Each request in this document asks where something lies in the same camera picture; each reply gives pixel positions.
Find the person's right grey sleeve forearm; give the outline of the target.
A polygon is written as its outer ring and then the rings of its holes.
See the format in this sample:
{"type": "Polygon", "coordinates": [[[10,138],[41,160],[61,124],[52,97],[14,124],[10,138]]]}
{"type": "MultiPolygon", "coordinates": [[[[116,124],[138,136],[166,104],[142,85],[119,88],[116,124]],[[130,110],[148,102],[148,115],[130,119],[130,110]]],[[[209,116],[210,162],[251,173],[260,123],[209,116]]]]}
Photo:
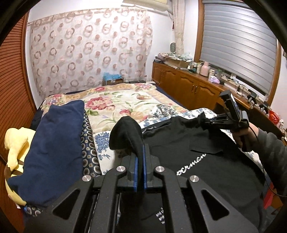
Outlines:
{"type": "Polygon", "coordinates": [[[273,133],[259,129],[254,147],[278,193],[286,196],[286,146],[273,133]]]}

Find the person's right hand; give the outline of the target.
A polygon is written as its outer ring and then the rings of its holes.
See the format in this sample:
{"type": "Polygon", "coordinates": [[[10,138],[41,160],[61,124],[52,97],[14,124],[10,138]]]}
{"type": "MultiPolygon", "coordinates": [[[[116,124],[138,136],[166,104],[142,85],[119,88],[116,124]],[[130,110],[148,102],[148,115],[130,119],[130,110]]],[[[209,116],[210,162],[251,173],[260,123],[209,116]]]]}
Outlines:
{"type": "Polygon", "coordinates": [[[259,128],[252,123],[250,123],[246,129],[231,132],[236,144],[241,149],[245,149],[245,151],[252,151],[254,145],[258,142],[259,128]]]}

